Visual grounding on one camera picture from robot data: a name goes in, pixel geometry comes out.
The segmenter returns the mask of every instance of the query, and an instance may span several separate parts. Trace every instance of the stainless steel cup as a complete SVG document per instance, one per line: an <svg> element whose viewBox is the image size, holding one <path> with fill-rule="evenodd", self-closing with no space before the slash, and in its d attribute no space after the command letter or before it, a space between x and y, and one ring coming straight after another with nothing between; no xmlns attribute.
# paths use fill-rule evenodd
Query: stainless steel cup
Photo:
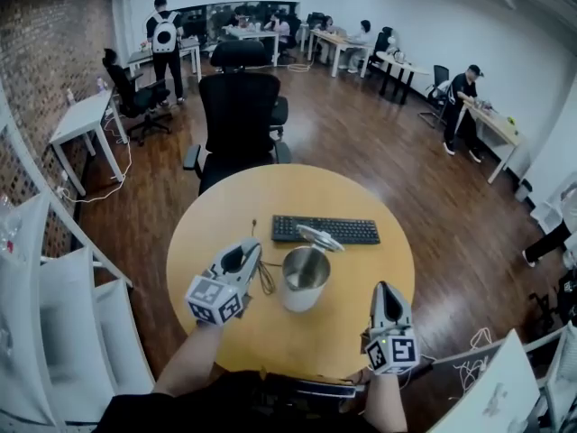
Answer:
<svg viewBox="0 0 577 433"><path fill-rule="evenodd" d="M331 274L331 265L317 246L291 251L282 262L280 296L285 308L295 312L311 309Z"/></svg>

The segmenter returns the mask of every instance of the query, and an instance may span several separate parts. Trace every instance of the black keyboard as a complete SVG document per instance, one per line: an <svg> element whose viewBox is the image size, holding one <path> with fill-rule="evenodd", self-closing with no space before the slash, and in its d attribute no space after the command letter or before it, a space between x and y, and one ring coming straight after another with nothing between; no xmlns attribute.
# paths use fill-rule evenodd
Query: black keyboard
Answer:
<svg viewBox="0 0 577 433"><path fill-rule="evenodd" d="M377 225L372 220L343 218L313 218L309 216L272 216L272 240L276 242L302 242L297 225L325 231L341 244L380 244Z"/></svg>

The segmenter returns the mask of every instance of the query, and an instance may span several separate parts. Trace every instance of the white backpack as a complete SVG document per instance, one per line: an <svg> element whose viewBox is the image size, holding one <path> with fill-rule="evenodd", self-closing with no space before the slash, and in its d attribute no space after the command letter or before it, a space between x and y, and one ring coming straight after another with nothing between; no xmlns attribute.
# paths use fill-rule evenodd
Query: white backpack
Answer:
<svg viewBox="0 0 577 433"><path fill-rule="evenodd" d="M174 25L174 20L178 15L173 11L167 19L163 19L158 13L153 16L158 23L154 28L154 35L152 35L153 53L172 53L176 48L177 27Z"/></svg>

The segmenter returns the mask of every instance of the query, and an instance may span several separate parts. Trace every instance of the person wearing backpack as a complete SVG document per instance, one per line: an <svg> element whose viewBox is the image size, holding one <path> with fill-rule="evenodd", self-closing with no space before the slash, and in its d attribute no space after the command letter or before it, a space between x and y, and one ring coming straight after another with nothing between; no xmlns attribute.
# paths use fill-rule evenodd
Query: person wearing backpack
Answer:
<svg viewBox="0 0 577 433"><path fill-rule="evenodd" d="M174 89L177 96L177 104L184 103L182 96L182 77L180 75L179 42L183 35L180 14L176 11L167 11L166 0L154 0L156 13L146 23L146 36L152 43L152 63L156 80L163 80L166 75L166 66L169 65L170 73L174 78ZM169 104L168 100L160 103L162 106Z"/></svg>

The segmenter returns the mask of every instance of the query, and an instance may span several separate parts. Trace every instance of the black cable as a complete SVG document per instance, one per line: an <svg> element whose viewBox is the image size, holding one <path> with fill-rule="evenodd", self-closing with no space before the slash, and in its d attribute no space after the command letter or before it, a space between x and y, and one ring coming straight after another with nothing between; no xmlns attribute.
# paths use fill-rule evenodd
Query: black cable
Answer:
<svg viewBox="0 0 577 433"><path fill-rule="evenodd" d="M251 230L251 237L254 237L254 228L256 227L256 219L252 220L252 230ZM282 266L281 264L276 263L267 263L263 260L259 260L259 264L257 266L257 271L259 272L259 279L261 280L261 287L262 291L265 295L272 295L276 290L277 286L274 283L274 279L270 275L270 271L267 269L265 265L269 266Z"/></svg>

